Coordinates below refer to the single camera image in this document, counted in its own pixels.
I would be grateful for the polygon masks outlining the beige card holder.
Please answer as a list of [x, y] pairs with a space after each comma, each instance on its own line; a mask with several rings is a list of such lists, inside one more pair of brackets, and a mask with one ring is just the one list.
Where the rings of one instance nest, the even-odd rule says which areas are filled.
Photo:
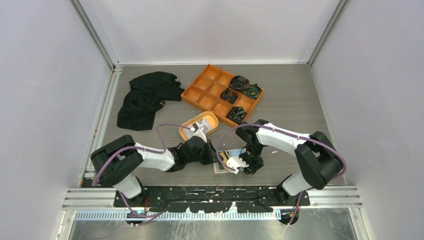
[[213, 163], [213, 172], [215, 174], [233, 173], [238, 175], [244, 171], [249, 165], [240, 158], [240, 155], [245, 153], [245, 148], [236, 148], [219, 152], [221, 161]]

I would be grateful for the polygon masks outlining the yellow credit card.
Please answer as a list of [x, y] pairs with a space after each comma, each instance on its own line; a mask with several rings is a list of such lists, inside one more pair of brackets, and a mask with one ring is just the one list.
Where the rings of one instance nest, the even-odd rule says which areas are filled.
[[230, 153], [228, 150], [223, 150], [218, 152], [218, 161], [222, 165], [227, 165], [227, 161], [230, 158]]

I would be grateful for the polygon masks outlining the black VIP credit card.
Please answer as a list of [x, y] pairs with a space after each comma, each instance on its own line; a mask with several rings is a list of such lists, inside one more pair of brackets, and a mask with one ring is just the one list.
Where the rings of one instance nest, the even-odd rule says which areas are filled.
[[215, 162], [213, 164], [213, 171], [215, 174], [227, 174], [229, 173], [228, 169], [225, 168], [220, 162]]

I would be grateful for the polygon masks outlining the orange oval tray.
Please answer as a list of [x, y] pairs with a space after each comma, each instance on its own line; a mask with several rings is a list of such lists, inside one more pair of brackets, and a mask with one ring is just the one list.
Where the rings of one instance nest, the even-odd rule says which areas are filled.
[[201, 130], [206, 136], [215, 132], [219, 120], [211, 111], [204, 111], [192, 119], [184, 122], [178, 131], [183, 140], [191, 138], [197, 130]]

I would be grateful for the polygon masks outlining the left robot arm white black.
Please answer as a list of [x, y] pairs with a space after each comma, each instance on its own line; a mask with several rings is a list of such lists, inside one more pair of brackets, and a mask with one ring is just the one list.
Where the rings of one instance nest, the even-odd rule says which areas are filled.
[[137, 168], [177, 172], [188, 164], [209, 165], [218, 160], [210, 140], [193, 136], [175, 147], [149, 148], [124, 135], [95, 150], [90, 159], [95, 169], [93, 185], [113, 187], [122, 193], [133, 206], [141, 206], [146, 200], [144, 187], [132, 172]]

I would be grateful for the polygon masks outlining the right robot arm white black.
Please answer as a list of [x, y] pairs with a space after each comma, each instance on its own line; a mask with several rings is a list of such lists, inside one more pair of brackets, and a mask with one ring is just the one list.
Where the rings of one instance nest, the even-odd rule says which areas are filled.
[[322, 190], [331, 180], [345, 171], [345, 162], [328, 137], [295, 133], [259, 119], [253, 124], [243, 123], [235, 131], [245, 143], [238, 157], [238, 166], [245, 174], [255, 174], [264, 166], [262, 151], [271, 146], [294, 156], [299, 172], [286, 177], [276, 187], [277, 198], [283, 205], [291, 205], [299, 193], [309, 189]]

